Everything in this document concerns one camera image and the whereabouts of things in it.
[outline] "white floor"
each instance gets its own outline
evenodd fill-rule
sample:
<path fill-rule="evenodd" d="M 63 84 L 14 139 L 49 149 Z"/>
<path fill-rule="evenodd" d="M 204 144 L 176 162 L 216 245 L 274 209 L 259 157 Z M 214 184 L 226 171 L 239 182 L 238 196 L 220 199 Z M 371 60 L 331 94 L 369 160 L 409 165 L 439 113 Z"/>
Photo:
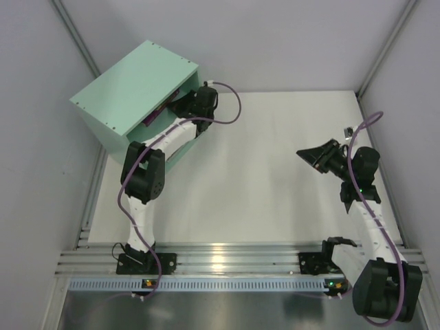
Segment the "white floor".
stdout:
<path fill-rule="evenodd" d="M 340 202 L 341 181 L 322 175 L 295 152 L 344 143 L 343 128 L 362 116 L 352 91 L 242 93 L 243 114 L 232 125 L 213 124 L 167 174 L 155 206 L 157 242 L 231 243 L 358 239 Z M 220 95 L 218 119 L 237 112 L 233 94 Z M 369 146 L 366 132 L 356 146 Z M 111 158 L 102 180 L 91 242 L 126 242 L 129 221 L 116 205 L 121 165 Z M 386 224 L 402 240 L 382 178 L 375 184 Z"/>

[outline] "metal frame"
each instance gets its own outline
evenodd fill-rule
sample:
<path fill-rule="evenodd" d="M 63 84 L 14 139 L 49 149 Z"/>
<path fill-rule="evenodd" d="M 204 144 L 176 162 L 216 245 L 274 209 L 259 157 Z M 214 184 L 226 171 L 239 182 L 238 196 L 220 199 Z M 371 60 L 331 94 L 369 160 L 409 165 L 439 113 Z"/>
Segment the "metal frame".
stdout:
<path fill-rule="evenodd" d="M 61 18 L 67 31 L 73 39 L 78 51 L 86 62 L 91 74 L 96 78 L 100 75 L 100 70 L 96 65 L 93 56 L 90 54 L 88 47 L 81 38 L 80 33 L 76 29 L 74 22 L 62 0 L 50 0 L 54 6 L 57 15 Z M 398 22 L 395 24 L 393 31 L 387 38 L 384 47 L 378 54 L 375 62 L 369 70 L 360 90 L 356 93 L 358 102 L 362 108 L 362 96 L 365 94 L 378 70 L 382 66 L 387 55 L 391 51 L 398 36 L 408 22 L 411 14 L 415 11 L 418 0 L 408 0 L 406 6 L 401 13 Z M 374 146 L 374 138 L 370 135 L 370 139 Z M 47 311 L 42 324 L 42 329 L 57 329 L 58 323 L 63 310 L 64 301 L 66 299 L 67 290 L 70 283 L 78 282 L 78 278 L 91 277 L 100 278 L 102 281 L 114 280 L 116 269 L 116 261 L 112 259 L 111 245 L 92 245 L 88 243 L 88 227 L 97 200 L 100 182 L 102 179 L 104 163 L 106 160 L 106 152 L 100 147 L 96 158 L 95 168 L 93 170 L 93 178 L 87 195 L 87 203 L 82 214 L 82 225 L 78 233 L 78 245 L 73 251 L 63 252 L 60 256 L 60 262 L 56 270 L 56 277 L 52 289 L 52 297 L 47 307 Z M 384 177 L 385 186 L 388 186 L 388 180 L 383 168 L 380 168 Z M 393 196 L 387 188 L 390 197 L 391 206 L 397 216 L 397 225 L 401 230 L 404 241 L 406 235 L 404 229 L 399 223 L 398 210 L 395 207 Z M 300 275 L 298 266 L 299 251 L 318 250 L 320 242 L 312 242 L 308 245 L 292 245 L 292 244 L 194 244 L 194 245 L 158 245 L 158 251 L 176 252 L 179 260 L 182 262 L 177 265 L 176 275 L 164 276 L 165 281 L 173 278 L 180 279 L 214 279 L 224 281 L 228 279 L 241 279 L 243 281 L 254 280 L 278 280 L 278 281 L 297 281 L 304 280 L 305 277 Z M 418 264 L 423 271 L 423 285 L 419 297 L 419 312 L 423 313 L 429 329 L 440 328 L 440 302 L 435 294 L 432 280 L 428 273 L 428 268 L 424 263 L 423 256 L 419 250 L 405 249 L 399 246 L 399 250 L 406 257 L 408 262 Z M 228 267 L 228 275 L 225 275 L 225 268 Z M 122 281 L 138 281 L 140 276 L 120 277 Z"/>

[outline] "white arm segment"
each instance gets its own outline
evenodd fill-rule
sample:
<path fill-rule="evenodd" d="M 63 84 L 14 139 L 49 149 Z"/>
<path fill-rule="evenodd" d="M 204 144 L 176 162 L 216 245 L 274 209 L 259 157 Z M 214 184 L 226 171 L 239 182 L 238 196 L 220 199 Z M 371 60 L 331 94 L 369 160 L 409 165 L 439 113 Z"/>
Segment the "white arm segment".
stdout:
<path fill-rule="evenodd" d="M 182 119 L 178 118 L 167 127 L 162 133 L 157 134 L 152 139 L 144 141 L 145 145 L 150 145 L 156 139 L 164 135 L 171 127 L 181 122 Z M 154 146 L 154 149 L 160 149 L 165 154 L 165 160 L 167 160 L 171 155 L 173 155 L 180 147 L 185 145 L 187 142 L 195 139 L 197 127 L 192 122 L 186 122 L 179 125 L 174 131 L 165 135 L 165 138 Z M 139 199 L 129 198 L 130 214 L 135 219 L 136 225 L 142 237 L 149 246 L 155 243 L 155 238 L 153 234 L 153 216 L 154 216 L 154 205 L 155 200 L 149 201 L 145 205 Z M 135 232 L 133 225 L 130 228 L 130 236 L 127 242 L 133 249 L 147 252 L 145 244 L 139 240 L 138 235 Z"/>
<path fill-rule="evenodd" d="M 368 204 L 379 219 L 381 228 L 388 233 L 380 204 L 374 201 L 368 201 Z M 351 204 L 349 216 L 357 228 L 365 255 L 361 255 L 359 250 L 350 245 L 336 245 L 333 248 L 331 260 L 342 270 L 350 284 L 354 285 L 368 260 L 383 258 L 386 263 L 396 263 L 396 260 L 381 228 L 361 201 L 354 201 Z M 406 261 L 400 252 L 399 257 L 400 260 Z"/>

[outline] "cable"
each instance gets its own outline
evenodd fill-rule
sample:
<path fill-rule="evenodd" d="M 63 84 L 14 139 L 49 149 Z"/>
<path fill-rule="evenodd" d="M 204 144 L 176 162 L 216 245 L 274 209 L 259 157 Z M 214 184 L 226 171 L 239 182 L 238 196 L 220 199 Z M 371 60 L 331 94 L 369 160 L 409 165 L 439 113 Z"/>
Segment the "cable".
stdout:
<path fill-rule="evenodd" d="M 144 237 L 141 235 L 140 231 L 138 230 L 138 227 L 136 226 L 136 221 L 135 219 L 131 216 L 130 212 L 128 212 L 124 206 L 122 206 L 122 202 L 121 202 L 121 198 L 122 198 L 122 194 L 125 191 L 125 188 L 127 187 L 128 182 L 130 181 L 130 178 L 132 177 L 135 169 L 138 167 L 139 163 L 142 161 L 142 159 L 144 158 L 144 156 L 146 155 L 146 153 L 148 153 L 150 151 L 151 148 L 153 148 L 157 143 L 159 143 L 160 141 L 162 141 L 162 139 L 165 138 L 166 135 L 168 135 L 169 133 L 171 133 L 172 131 L 174 131 L 177 127 L 179 127 L 179 125 L 184 124 L 186 122 L 192 122 L 194 120 L 203 120 L 206 122 L 214 122 L 217 124 L 233 124 L 234 122 L 236 122 L 240 115 L 241 115 L 241 99 L 240 96 L 238 95 L 238 93 L 229 85 L 222 83 L 222 82 L 215 82 L 212 81 L 210 82 L 214 85 L 220 85 L 220 86 L 224 86 L 227 87 L 228 89 L 230 89 L 230 91 L 232 93 L 235 94 L 236 99 L 238 100 L 239 103 L 239 112 L 237 113 L 236 117 L 233 120 L 224 122 L 221 120 L 216 120 L 216 119 L 209 119 L 209 118 L 202 118 L 202 117 L 195 117 L 195 118 L 187 118 L 182 120 L 181 122 L 179 122 L 178 124 L 172 126 L 169 130 L 167 130 L 167 132 L 165 132 L 165 134 L 159 136 L 154 142 L 152 142 L 149 146 L 146 146 L 146 148 L 144 149 L 144 151 L 142 151 L 142 153 L 139 155 L 139 157 L 136 159 L 136 161 L 134 162 L 133 166 L 131 167 L 129 174 L 126 176 L 124 182 L 121 185 L 121 189 L 119 190 L 118 193 L 118 206 L 121 209 L 121 211 L 123 211 L 123 213 L 129 218 L 131 224 L 133 225 L 135 232 L 137 234 L 137 237 L 139 237 L 139 240 L 141 240 L 141 242 L 143 242 L 143 244 L 146 246 L 146 248 L 149 250 L 149 252 L 153 255 L 154 259 L 157 262 L 157 267 L 158 267 L 158 275 L 157 275 L 157 282 L 156 285 L 154 286 L 153 290 L 150 291 L 150 294 L 147 297 L 151 297 L 157 290 L 157 288 L 159 287 L 159 283 L 160 283 L 160 279 L 162 277 L 162 265 L 160 264 L 160 260 L 159 257 L 157 256 L 157 254 L 155 253 L 155 251 L 151 248 L 151 246 L 148 245 L 148 243 L 145 241 Z"/>
<path fill-rule="evenodd" d="M 365 208 L 367 209 L 368 213 L 372 216 L 372 218 L 376 222 L 377 226 L 380 227 L 380 231 L 384 235 L 386 242 L 388 243 L 388 245 L 391 249 L 391 252 L 393 253 L 393 256 L 395 257 L 397 269 L 399 271 L 399 300 L 397 303 L 396 310 L 395 310 L 394 314 L 391 316 L 391 318 L 384 323 L 377 323 L 375 321 L 370 320 L 366 316 L 364 317 L 368 321 L 368 323 L 375 325 L 376 327 L 387 327 L 388 325 L 391 325 L 392 323 L 394 323 L 394 321 L 396 321 L 396 319 L 399 317 L 400 312 L 402 311 L 402 306 L 404 304 L 404 295 L 405 295 L 404 269 L 403 269 L 402 260 L 399 257 L 399 252 L 397 251 L 397 248 L 395 247 L 395 245 L 394 245 L 393 241 L 391 240 L 391 238 L 389 237 L 388 233 L 385 231 L 385 229 L 382 228 L 382 224 L 380 223 L 380 220 L 376 217 L 374 211 L 371 209 L 371 207 L 369 206 L 369 204 L 365 200 L 364 195 L 360 191 L 359 185 L 356 182 L 355 174 L 353 172 L 353 165 L 351 163 L 351 153 L 353 151 L 353 145 L 354 145 L 356 137 L 358 136 L 358 133 L 362 129 L 366 129 L 367 127 L 370 127 L 372 124 L 376 123 L 383 115 L 384 115 L 383 111 L 378 111 L 378 112 L 374 113 L 373 115 L 370 115 L 368 118 L 366 118 L 361 123 L 361 125 L 359 125 L 359 127 L 355 130 L 355 132 L 353 133 L 353 136 L 351 137 L 349 150 L 347 152 L 347 163 L 349 166 L 350 178 L 351 178 L 351 181 L 353 182 L 356 193 L 359 196 L 359 198 L 361 199 L 362 203 L 365 205 Z"/>
<path fill-rule="evenodd" d="M 115 245 L 113 245 L 113 247 L 111 248 L 111 256 L 112 256 L 113 259 L 115 259 L 116 261 L 119 261 L 119 259 L 116 258 L 116 257 L 115 257 L 115 254 L 114 254 L 115 247 L 116 247 L 117 244 L 121 245 L 122 251 L 124 251 L 125 254 L 126 254 L 126 252 L 125 252 L 125 248 L 124 248 L 124 246 L 123 246 L 122 243 L 115 243 Z"/>

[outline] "black mounting bracket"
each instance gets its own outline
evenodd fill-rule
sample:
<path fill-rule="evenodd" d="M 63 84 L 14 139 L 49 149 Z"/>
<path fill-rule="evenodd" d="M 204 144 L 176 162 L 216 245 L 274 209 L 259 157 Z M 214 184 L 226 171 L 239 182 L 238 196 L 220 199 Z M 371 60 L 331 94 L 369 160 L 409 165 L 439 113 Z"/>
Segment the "black mounting bracket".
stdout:
<path fill-rule="evenodd" d="M 116 274 L 118 275 L 158 275 L 159 267 L 151 252 L 134 250 L 129 244 L 125 245 L 125 253 L 118 257 Z M 177 267 L 176 253 L 157 253 L 162 266 L 162 274 L 170 275 Z"/>

